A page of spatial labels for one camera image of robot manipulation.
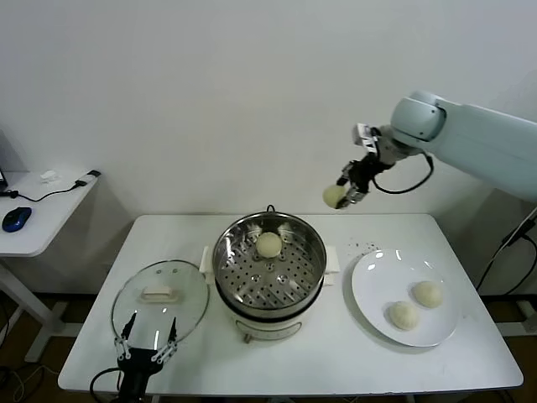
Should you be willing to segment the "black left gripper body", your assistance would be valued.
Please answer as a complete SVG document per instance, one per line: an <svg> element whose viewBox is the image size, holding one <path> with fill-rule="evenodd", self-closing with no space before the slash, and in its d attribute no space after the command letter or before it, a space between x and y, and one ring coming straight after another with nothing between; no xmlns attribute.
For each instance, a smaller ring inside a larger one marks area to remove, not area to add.
<svg viewBox="0 0 537 403"><path fill-rule="evenodd" d="M123 380L118 392L119 402L141 402L152 375L157 374L163 365L153 361L156 350L132 348L130 358L123 354L118 360L118 368L123 373Z"/></svg>

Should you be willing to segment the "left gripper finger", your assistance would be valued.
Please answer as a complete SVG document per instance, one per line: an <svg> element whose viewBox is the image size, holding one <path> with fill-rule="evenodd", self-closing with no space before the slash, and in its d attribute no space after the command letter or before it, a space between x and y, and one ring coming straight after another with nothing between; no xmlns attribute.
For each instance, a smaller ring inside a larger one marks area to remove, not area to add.
<svg viewBox="0 0 537 403"><path fill-rule="evenodd" d="M114 346L118 360L129 360L132 357L128 346L128 338L133 329L133 324L136 320L137 312L134 312L127 323L124 325L119 336L114 338Z"/></svg>
<svg viewBox="0 0 537 403"><path fill-rule="evenodd" d="M176 318L174 318L169 330L167 343L152 356L151 361L156 364L166 364L167 361L175 354L177 345L177 326Z"/></svg>

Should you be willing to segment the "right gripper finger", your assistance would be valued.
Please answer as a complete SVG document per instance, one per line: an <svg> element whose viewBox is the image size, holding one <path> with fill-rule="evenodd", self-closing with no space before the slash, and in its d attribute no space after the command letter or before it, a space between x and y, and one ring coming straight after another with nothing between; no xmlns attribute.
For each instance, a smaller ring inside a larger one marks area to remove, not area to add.
<svg viewBox="0 0 537 403"><path fill-rule="evenodd" d="M368 194L368 191L362 192L355 185L350 185L347 189L344 190L342 196L336 203L335 209L342 210L348 208L351 205L361 202L362 199Z"/></svg>
<svg viewBox="0 0 537 403"><path fill-rule="evenodd" d="M341 175L336 180L336 184L338 186L344 186L350 180L349 172L352 170L353 166L354 162L350 161L343 167L341 170Z"/></svg>

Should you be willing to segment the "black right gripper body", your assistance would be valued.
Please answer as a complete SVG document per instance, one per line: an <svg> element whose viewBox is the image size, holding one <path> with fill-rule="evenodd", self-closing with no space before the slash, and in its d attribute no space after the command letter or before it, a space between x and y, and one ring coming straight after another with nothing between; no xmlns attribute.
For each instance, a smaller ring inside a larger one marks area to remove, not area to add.
<svg viewBox="0 0 537 403"><path fill-rule="evenodd" d="M369 192L369 183L375 176L388 169L388 165L369 153L361 160L354 160L350 169L350 182L359 192Z"/></svg>

